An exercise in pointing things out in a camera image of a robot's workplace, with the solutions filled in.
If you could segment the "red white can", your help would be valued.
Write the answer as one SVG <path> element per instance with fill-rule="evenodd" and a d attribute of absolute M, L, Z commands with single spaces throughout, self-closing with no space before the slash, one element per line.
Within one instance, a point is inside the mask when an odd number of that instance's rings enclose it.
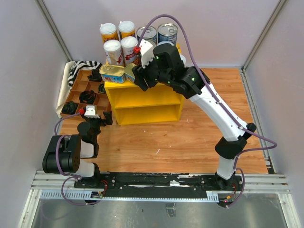
<path fill-rule="evenodd" d="M 108 64 L 124 66 L 121 43 L 118 40 L 108 40 L 104 43 L 104 51 Z"/>
<path fill-rule="evenodd" d="M 134 63 L 139 64 L 138 56 L 133 52 L 134 47 L 137 45 L 137 39 L 133 36 L 125 37 L 121 40 L 121 46 L 123 51 L 123 58 L 125 66 Z"/>

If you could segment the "gold rectangular tin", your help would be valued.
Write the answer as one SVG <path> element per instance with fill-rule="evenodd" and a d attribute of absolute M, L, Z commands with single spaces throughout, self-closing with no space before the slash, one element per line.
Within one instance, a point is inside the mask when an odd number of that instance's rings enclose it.
<path fill-rule="evenodd" d="M 137 66 L 136 64 L 130 63 L 124 68 L 125 77 L 131 83 L 134 83 L 134 81 L 135 81 L 135 75 L 134 75 L 132 69 L 136 66 Z"/>
<path fill-rule="evenodd" d="M 122 84 L 125 82 L 124 67 L 104 64 L 100 67 L 99 73 L 104 82 Z"/>

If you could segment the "yellow shelf cabinet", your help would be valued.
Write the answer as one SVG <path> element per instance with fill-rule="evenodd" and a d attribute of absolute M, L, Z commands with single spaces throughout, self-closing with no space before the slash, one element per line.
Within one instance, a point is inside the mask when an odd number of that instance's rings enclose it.
<path fill-rule="evenodd" d="M 185 98 L 164 84 L 144 92 L 127 80 L 123 84 L 106 82 L 105 90 L 120 126 L 180 120 Z"/>

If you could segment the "blue yellow can white lid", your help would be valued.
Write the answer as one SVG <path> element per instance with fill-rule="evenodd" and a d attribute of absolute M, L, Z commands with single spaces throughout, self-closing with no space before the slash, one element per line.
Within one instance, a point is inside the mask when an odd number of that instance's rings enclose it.
<path fill-rule="evenodd" d="M 136 37 L 135 24 L 131 21 L 120 21 L 118 25 L 120 40 L 125 37 Z"/>

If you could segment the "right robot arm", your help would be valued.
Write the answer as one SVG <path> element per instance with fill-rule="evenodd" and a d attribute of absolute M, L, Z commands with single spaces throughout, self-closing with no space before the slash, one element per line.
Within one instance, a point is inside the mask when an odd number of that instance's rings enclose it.
<path fill-rule="evenodd" d="M 141 60 L 132 68 L 137 86 L 143 91 L 158 83 L 171 87 L 196 104 L 220 129 L 223 136 L 215 145 L 219 155 L 215 184 L 220 190 L 230 188 L 237 155 L 246 146 L 250 133 L 256 130 L 255 124 L 244 122 L 230 109 L 201 69 L 186 67 L 176 46 L 165 43 L 153 47 L 143 41 L 133 51 Z"/>

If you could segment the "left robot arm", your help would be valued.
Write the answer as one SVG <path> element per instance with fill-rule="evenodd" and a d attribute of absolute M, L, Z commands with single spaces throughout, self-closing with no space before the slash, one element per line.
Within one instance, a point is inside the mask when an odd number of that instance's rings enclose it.
<path fill-rule="evenodd" d="M 77 126 L 76 134 L 57 133 L 58 125 L 68 118 L 80 117 L 83 120 Z M 86 159 L 96 158 L 99 153 L 97 137 L 101 127 L 113 124 L 112 112 L 104 111 L 103 116 L 88 105 L 61 118 L 55 125 L 54 134 L 45 152 L 42 168 L 45 173 L 61 174 L 75 180 L 77 188 L 107 187 L 107 180 L 100 173 L 96 163 Z"/>

